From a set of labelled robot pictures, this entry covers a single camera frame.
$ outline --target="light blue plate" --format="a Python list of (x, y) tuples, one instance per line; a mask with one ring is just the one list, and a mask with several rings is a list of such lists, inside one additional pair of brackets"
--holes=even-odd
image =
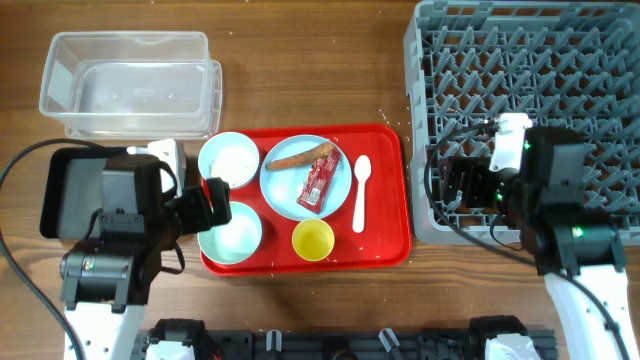
[(282, 158), (311, 150), (328, 140), (315, 135), (298, 135), (282, 140), (269, 151), (260, 169), (260, 190), (271, 208), (278, 214), (296, 221), (306, 219), (322, 219), (331, 215), (344, 203), (351, 189), (351, 166), (349, 160), (340, 150), (340, 163), (329, 186), (327, 200), (320, 214), (309, 211), (299, 205), (296, 200), (304, 182), (309, 176), (311, 165), (296, 168), (269, 171), (266, 164)]
[(247, 260), (260, 245), (262, 223), (256, 212), (241, 202), (232, 201), (231, 221), (198, 233), (202, 252), (212, 261), (233, 265)]

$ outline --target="white bowl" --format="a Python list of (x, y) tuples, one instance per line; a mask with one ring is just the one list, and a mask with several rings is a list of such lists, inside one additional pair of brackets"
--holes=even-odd
[(262, 222), (248, 205), (232, 201), (231, 221), (198, 233), (198, 245), (206, 257), (222, 265), (247, 260), (260, 245)]
[(219, 177), (231, 189), (247, 185), (260, 165), (258, 147), (248, 136), (220, 133), (209, 139), (198, 155), (198, 169), (205, 179)]

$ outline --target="green led light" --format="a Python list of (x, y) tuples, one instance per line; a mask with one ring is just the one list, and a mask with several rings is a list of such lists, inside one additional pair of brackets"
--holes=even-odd
[(574, 237), (580, 237), (582, 235), (584, 235), (584, 231), (582, 231), (581, 227), (574, 227), (571, 229), (571, 232), (573, 233)]

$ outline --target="red tray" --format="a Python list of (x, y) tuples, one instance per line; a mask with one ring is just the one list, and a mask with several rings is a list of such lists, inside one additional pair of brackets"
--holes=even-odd
[(394, 266), (411, 251), (411, 230), (407, 194), (398, 135), (381, 124), (250, 129), (239, 131), (253, 139), (264, 159), (280, 141), (300, 134), (319, 135), (333, 141), (349, 159), (351, 168), (360, 155), (371, 159), (367, 180), (364, 231), (351, 230), (357, 180), (354, 176), (344, 204), (324, 220), (335, 234), (331, 254), (319, 262), (302, 260), (293, 250), (291, 234), (297, 221), (278, 215), (262, 196), (259, 174), (247, 186), (231, 191), (231, 200), (251, 206), (262, 221), (262, 241), (258, 250), (236, 265), (220, 265), (202, 252), (202, 264), (221, 276), (268, 275), (278, 273), (362, 269)]

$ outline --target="yellow cup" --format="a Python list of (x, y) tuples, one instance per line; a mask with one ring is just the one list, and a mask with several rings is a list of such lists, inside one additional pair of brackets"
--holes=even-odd
[(335, 238), (331, 226), (320, 219), (307, 219), (293, 230), (293, 249), (307, 261), (320, 261), (333, 250)]

